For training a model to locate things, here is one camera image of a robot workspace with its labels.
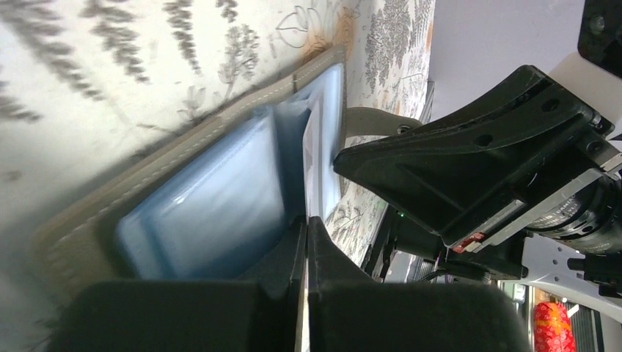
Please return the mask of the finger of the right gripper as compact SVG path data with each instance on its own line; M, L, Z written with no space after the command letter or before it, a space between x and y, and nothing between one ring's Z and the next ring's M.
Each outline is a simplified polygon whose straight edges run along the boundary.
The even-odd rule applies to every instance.
M532 65L439 120L342 150L335 172L456 246L515 199L527 175L588 129L594 110Z

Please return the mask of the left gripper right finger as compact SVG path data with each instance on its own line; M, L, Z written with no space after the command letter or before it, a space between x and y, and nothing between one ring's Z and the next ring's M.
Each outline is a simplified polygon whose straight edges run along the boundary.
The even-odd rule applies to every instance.
M529 351L510 299L485 284L379 283L308 221L312 351Z

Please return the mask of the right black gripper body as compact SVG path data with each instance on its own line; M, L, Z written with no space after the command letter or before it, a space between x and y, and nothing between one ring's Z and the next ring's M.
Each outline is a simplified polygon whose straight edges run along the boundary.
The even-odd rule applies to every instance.
M614 154L605 135L611 123L594 112L588 129L571 145L526 176L519 190L528 201L509 201L488 216L475 233L447 246L389 204L379 246L440 264L439 274L470 279L523 279L526 240L535 236L570 246L590 259L621 254L620 166L609 167Z

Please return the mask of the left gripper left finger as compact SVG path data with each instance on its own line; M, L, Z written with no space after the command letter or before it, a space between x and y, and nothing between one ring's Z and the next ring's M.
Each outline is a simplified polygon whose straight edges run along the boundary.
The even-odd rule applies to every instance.
M50 351L295 351L307 220L235 279L117 280L80 293Z

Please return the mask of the grey leather card holder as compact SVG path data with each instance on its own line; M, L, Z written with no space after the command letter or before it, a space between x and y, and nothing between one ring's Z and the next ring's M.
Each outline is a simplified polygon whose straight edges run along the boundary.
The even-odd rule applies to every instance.
M394 136L416 119L347 107L336 46L239 98L77 201L38 230L29 255L60 301L98 283L234 279L307 219L303 133L323 100L323 217L342 199L333 161L347 139Z

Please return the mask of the white card edge-on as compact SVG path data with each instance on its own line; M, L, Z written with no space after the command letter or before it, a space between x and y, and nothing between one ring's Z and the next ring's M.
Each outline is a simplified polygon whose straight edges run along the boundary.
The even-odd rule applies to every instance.
M323 217L322 117L323 100L319 98L310 107L310 116L302 139L307 223L310 223L311 218Z

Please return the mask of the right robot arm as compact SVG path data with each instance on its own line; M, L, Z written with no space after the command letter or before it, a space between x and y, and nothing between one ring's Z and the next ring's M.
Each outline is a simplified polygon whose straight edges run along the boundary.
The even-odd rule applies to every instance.
M406 221L396 247L621 319L621 152L613 124L532 65L467 106L342 150L337 174Z

